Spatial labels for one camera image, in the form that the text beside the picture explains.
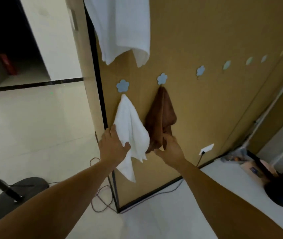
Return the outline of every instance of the red object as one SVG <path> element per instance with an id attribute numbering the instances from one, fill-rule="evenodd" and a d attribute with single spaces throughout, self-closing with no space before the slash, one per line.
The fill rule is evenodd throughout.
<path id="1" fill-rule="evenodd" d="M 2 60 L 2 63 L 4 64 L 4 67 L 6 68 L 9 75 L 16 76 L 18 74 L 17 70 L 13 67 L 12 63 L 5 53 L 0 54 L 0 59 Z"/>

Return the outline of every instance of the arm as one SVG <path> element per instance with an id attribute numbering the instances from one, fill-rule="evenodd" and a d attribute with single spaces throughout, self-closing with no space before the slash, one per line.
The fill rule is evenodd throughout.
<path id="1" fill-rule="evenodd" d="M 91 203 L 105 178 L 130 149 L 123 147 L 115 125 L 99 142 L 101 161 L 54 185 L 0 220 L 1 239 L 65 238 Z"/>
<path id="2" fill-rule="evenodd" d="M 283 229 L 274 221 L 188 162 L 175 137 L 164 138 L 166 150 L 154 152 L 185 179 L 219 239 L 283 238 Z"/>

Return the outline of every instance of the power outlet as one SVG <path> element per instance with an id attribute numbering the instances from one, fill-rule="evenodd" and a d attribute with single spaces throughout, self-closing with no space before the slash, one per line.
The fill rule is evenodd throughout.
<path id="1" fill-rule="evenodd" d="M 205 147 L 205 148 L 202 148 L 201 151 L 200 151 L 200 153 L 199 153 L 199 155 L 201 155 L 202 152 L 205 152 L 205 153 L 206 153 L 206 152 L 209 152 L 210 150 L 212 150 L 213 146 L 214 146 L 214 143 L 211 144 L 211 145 L 209 145 L 209 146 L 207 146 L 207 147 Z"/>

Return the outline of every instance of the brown towel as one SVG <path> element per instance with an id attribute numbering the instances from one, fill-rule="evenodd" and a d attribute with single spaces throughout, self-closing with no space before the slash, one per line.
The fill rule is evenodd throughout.
<path id="1" fill-rule="evenodd" d="M 160 148 L 161 146 L 166 149 L 167 141 L 164 140 L 163 133 L 172 135 L 171 125 L 174 125 L 176 121 L 177 116 L 172 107 L 168 92 L 161 86 L 145 119 L 145 128 L 150 137 L 146 153 L 150 153 L 155 148 Z"/>

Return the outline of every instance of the round black base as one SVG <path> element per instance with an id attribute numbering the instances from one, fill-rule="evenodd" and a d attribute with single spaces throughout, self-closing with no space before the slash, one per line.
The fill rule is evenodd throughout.
<path id="1" fill-rule="evenodd" d="M 15 202 L 5 192 L 2 192 L 0 195 L 0 219 L 48 187 L 48 183 L 39 177 L 26 178 L 10 186 L 12 190 L 23 197 L 23 200 Z"/>

